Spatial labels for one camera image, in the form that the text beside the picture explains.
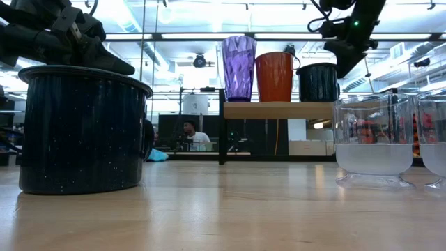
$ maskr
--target wooden shelf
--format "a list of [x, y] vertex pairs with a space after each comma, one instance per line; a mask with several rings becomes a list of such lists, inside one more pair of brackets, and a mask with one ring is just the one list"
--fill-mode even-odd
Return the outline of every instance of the wooden shelf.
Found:
[[331, 102], [226, 102], [226, 119], [331, 119]]

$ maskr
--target purple plastic cup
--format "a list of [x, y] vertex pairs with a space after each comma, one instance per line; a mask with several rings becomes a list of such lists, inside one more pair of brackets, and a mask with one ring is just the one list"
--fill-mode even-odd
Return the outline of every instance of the purple plastic cup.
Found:
[[229, 102], [251, 102], [256, 64], [255, 39], [233, 36], [222, 42], [224, 81]]

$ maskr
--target clear plastic container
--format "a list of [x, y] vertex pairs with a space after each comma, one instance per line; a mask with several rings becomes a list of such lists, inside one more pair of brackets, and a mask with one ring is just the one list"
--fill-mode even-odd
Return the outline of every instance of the clear plastic container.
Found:
[[424, 188], [446, 192], [446, 89], [417, 95], [415, 108], [423, 163], [431, 172], [442, 177]]
[[400, 173], [412, 165], [412, 102], [406, 95], [376, 94], [338, 100], [334, 140], [345, 188], [404, 189]]

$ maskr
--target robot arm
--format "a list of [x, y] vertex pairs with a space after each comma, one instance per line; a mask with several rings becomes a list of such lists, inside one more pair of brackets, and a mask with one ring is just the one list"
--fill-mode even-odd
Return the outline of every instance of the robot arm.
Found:
[[85, 66], [124, 75], [134, 68], [108, 52], [102, 23], [73, 8], [69, 0], [0, 1], [0, 61], [15, 66], [19, 56], [47, 64]]
[[[376, 49], [378, 41], [370, 39], [378, 18], [384, 8], [385, 0], [320, 0], [320, 6], [312, 3], [324, 15], [324, 23], [319, 31], [323, 38], [336, 37], [325, 43], [324, 49], [333, 52], [337, 58], [338, 78], [345, 77], [367, 54], [370, 47]], [[351, 16], [341, 20], [330, 20], [328, 14], [332, 8], [346, 10], [355, 5]]]

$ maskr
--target wooden table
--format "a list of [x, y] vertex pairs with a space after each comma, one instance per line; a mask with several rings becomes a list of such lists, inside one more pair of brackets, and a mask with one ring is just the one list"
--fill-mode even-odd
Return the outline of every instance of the wooden table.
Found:
[[145, 164], [141, 185], [80, 196], [20, 192], [0, 167], [0, 250], [420, 251], [446, 247], [437, 177], [412, 168], [418, 189], [345, 190], [336, 163]]

